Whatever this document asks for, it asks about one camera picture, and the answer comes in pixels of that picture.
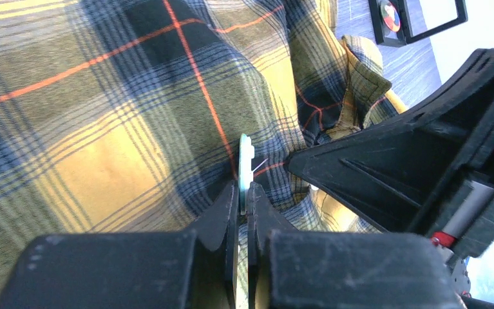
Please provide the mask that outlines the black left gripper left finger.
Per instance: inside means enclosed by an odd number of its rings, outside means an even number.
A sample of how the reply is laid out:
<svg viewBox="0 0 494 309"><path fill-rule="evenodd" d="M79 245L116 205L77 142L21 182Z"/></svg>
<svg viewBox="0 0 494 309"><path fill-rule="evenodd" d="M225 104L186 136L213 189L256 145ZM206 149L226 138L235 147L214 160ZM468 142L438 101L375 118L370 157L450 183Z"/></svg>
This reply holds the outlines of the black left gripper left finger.
<svg viewBox="0 0 494 309"><path fill-rule="evenodd" d="M231 181L179 231L35 238L0 308L235 308L238 200Z"/></svg>

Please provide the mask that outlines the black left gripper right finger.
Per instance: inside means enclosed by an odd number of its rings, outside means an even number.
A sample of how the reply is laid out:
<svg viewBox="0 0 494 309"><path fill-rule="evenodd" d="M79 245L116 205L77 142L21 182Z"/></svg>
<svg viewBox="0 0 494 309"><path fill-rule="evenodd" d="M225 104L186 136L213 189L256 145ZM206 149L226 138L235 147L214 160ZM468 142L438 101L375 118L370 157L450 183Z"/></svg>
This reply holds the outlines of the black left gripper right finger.
<svg viewBox="0 0 494 309"><path fill-rule="evenodd" d="M246 208L250 308L464 307L424 237L301 231L257 183Z"/></svg>

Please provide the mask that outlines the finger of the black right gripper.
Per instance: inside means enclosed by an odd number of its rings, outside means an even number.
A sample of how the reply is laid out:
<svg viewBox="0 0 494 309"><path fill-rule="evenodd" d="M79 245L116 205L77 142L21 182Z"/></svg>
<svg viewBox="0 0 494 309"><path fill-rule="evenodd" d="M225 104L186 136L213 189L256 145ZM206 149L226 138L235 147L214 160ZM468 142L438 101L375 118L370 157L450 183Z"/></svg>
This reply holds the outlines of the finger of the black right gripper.
<svg viewBox="0 0 494 309"><path fill-rule="evenodd" d="M494 48L414 107L287 167L378 230L443 232L456 255L481 255L494 241Z"/></svg>

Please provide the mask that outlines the round white brooch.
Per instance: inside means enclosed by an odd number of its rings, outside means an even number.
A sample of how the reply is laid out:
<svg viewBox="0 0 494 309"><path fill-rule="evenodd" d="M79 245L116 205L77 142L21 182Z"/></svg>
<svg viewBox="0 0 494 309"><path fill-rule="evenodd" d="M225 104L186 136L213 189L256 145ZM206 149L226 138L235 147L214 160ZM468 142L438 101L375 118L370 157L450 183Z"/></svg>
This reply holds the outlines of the round white brooch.
<svg viewBox="0 0 494 309"><path fill-rule="evenodd" d="M257 171L266 161L264 159L256 167L252 167L252 160L255 157L255 148L252 139L242 133L239 145L239 162L238 162L238 188L239 188L239 209L241 215L246 215L246 199L250 189L251 182L254 179L254 172Z"/></svg>

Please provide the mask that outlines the orange brooch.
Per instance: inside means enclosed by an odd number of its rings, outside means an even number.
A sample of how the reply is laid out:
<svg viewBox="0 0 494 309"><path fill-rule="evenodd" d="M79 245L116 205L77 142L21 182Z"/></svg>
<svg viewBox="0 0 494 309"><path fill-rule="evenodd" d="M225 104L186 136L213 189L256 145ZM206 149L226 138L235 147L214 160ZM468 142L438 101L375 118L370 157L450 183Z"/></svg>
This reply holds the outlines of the orange brooch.
<svg viewBox="0 0 494 309"><path fill-rule="evenodd" d="M401 29L399 12L392 2L381 1L380 13L383 19L383 23L391 32L397 33Z"/></svg>

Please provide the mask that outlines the yellow plaid flannel shirt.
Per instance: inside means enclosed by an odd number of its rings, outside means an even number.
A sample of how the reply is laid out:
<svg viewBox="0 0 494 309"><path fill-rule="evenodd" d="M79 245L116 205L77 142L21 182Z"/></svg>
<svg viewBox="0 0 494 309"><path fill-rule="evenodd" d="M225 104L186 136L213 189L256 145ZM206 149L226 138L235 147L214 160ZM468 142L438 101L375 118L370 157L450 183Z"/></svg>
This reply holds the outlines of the yellow plaid flannel shirt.
<svg viewBox="0 0 494 309"><path fill-rule="evenodd" d="M406 107L333 1L0 1L0 289L43 234L179 230L238 172L299 229L341 205L293 152Z"/></svg>

